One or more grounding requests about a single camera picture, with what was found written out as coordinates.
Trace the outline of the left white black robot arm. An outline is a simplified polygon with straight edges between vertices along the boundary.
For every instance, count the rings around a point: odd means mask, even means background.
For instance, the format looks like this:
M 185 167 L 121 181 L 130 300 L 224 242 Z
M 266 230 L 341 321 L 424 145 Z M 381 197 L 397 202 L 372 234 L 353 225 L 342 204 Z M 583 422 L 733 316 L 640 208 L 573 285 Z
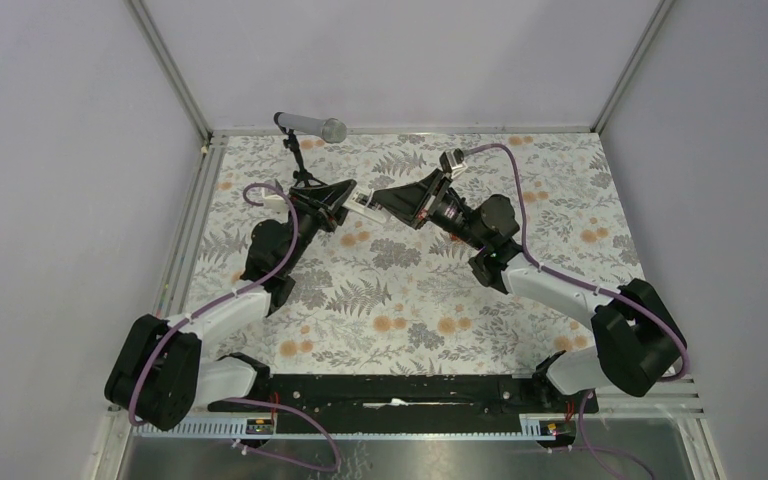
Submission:
M 283 205 L 283 222 L 267 219 L 252 231 L 244 273 L 230 291 L 189 313 L 167 319 L 137 318 L 104 388 L 111 403 L 125 409 L 134 426 L 162 431 L 178 425 L 194 407 L 233 398 L 256 411 L 269 401 L 268 369 L 241 354 L 210 360 L 205 353 L 236 329 L 266 319 L 289 298 L 290 273 L 320 231 L 345 220 L 357 183 L 344 180 L 314 187 L 259 184 L 259 205 Z

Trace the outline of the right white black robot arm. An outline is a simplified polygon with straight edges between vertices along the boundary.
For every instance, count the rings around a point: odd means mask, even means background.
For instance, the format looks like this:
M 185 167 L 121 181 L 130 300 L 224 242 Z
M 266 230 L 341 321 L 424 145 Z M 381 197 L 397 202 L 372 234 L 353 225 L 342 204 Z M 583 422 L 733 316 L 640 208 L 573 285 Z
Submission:
M 431 223 L 475 248 L 473 275 L 485 287 L 538 302 L 593 334 L 583 350 L 561 351 L 535 371 L 535 402 L 557 412 L 580 391 L 614 386 L 643 397 L 665 379 L 686 351 L 686 342 L 659 295 L 634 279 L 612 291 L 583 277 L 529 259 L 514 239 L 520 230 L 508 197 L 494 194 L 471 208 L 435 170 L 424 179 L 376 190 L 367 201 L 405 225 Z

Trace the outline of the white remote control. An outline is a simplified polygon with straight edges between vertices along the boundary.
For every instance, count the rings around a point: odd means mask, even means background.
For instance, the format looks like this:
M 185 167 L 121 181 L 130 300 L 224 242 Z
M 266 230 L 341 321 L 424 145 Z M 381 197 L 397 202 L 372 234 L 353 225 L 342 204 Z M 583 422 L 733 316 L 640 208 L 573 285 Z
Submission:
M 372 196 L 373 192 L 371 190 L 356 188 L 345 200 L 343 207 L 350 212 L 361 215 L 367 220 L 379 224 L 386 224 L 390 219 L 390 213 L 377 204 Z

